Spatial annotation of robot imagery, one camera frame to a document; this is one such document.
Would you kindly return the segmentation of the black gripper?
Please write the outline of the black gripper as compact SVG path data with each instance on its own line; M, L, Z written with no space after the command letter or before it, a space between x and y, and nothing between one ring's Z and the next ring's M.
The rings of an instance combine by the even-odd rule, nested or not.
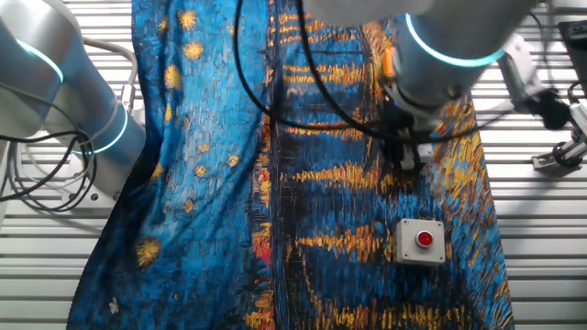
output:
M381 102L382 129L385 134L403 139L426 139L429 137L430 129L421 126L420 123L408 112L402 110L392 98L391 90L384 90L384 97ZM384 140L381 143L382 154L386 159L395 159L395 168L403 171L404 143L394 140ZM419 145L405 145L405 169L412 171L417 164L416 158L431 159L433 146L425 142Z

